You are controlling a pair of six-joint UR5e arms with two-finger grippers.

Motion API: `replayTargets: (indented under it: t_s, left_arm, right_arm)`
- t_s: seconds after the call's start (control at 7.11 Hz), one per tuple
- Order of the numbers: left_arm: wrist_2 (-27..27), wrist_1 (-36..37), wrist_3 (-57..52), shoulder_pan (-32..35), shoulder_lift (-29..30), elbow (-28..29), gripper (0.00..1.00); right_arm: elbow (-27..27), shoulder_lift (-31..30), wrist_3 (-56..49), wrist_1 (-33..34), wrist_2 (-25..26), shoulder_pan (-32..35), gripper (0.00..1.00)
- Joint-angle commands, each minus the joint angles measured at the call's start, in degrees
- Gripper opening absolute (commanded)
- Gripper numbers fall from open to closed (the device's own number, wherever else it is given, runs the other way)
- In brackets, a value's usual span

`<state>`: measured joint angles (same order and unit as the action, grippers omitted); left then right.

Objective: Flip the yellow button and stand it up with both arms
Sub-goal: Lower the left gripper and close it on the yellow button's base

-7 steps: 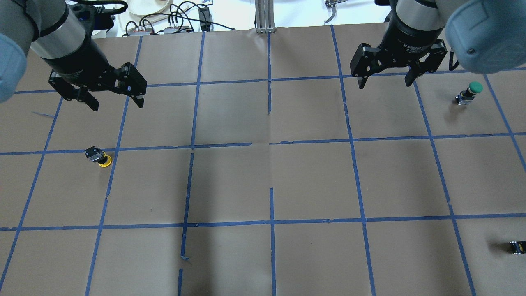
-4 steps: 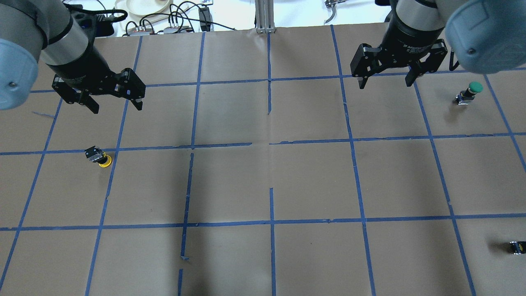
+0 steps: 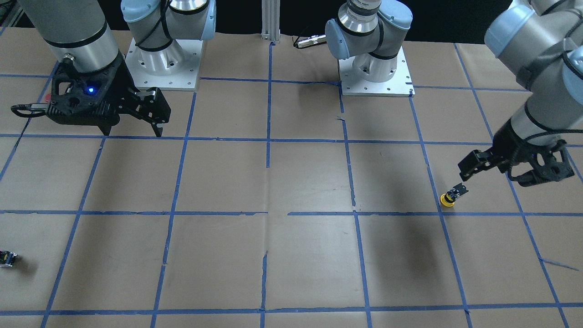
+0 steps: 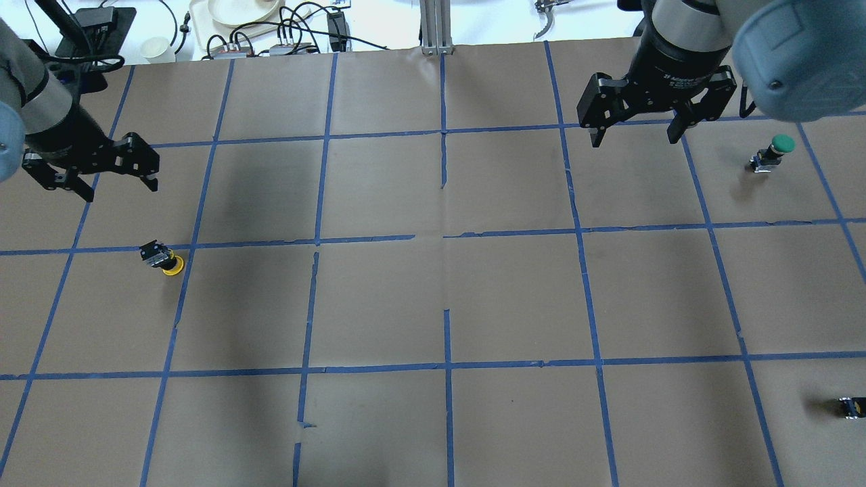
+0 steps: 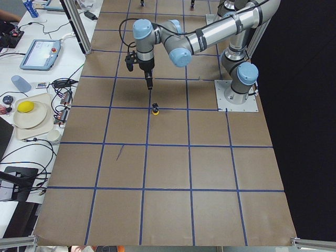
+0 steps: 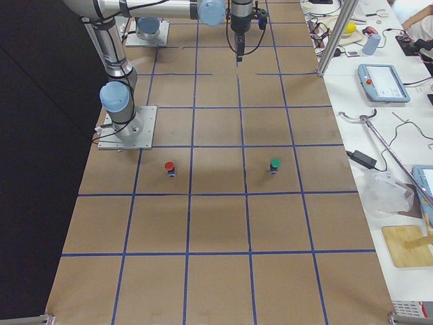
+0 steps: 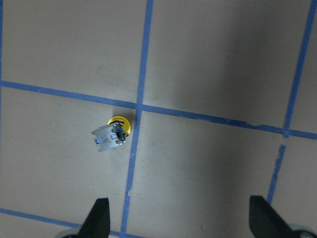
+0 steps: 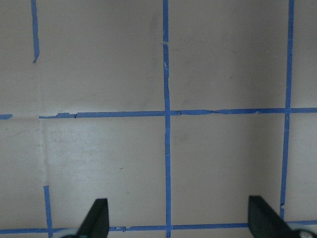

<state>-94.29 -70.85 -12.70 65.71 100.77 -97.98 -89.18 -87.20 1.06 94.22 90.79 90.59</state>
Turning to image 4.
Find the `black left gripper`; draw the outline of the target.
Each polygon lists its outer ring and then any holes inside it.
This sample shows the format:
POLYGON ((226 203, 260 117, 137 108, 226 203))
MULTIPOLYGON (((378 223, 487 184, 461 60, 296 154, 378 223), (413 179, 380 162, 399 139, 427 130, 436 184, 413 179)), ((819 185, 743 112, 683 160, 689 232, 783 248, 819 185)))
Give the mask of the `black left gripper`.
POLYGON ((22 169, 44 190, 74 192, 87 203, 95 200, 95 190, 84 182, 83 175, 103 172, 130 175, 151 192, 156 192, 160 184, 160 154, 134 132, 120 141, 99 136, 94 141, 74 141, 68 147, 26 135, 22 169))

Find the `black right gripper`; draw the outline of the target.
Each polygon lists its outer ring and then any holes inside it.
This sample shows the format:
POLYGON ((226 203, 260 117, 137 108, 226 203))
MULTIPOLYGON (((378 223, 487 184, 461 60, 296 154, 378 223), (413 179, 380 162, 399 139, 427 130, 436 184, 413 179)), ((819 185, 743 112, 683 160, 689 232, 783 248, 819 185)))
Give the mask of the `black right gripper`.
POLYGON ((604 133, 620 120, 670 111, 675 116, 667 128, 668 141, 677 144, 690 127, 721 117, 737 87, 729 66, 696 78, 650 68, 626 74, 624 82, 619 87, 609 74, 594 73, 576 105, 578 123, 589 131, 594 148, 602 145, 604 133))

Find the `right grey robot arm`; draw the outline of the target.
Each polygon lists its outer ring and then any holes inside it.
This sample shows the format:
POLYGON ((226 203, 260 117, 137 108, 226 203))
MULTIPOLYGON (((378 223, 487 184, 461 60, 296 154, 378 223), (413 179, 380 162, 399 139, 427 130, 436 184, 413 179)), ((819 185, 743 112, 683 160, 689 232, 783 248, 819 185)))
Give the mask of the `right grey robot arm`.
POLYGON ((595 73, 576 105, 591 145, 638 114, 674 114, 671 143, 716 120, 745 83, 771 119, 811 122, 863 107, 863 1, 619 1, 644 29, 621 79, 595 73))

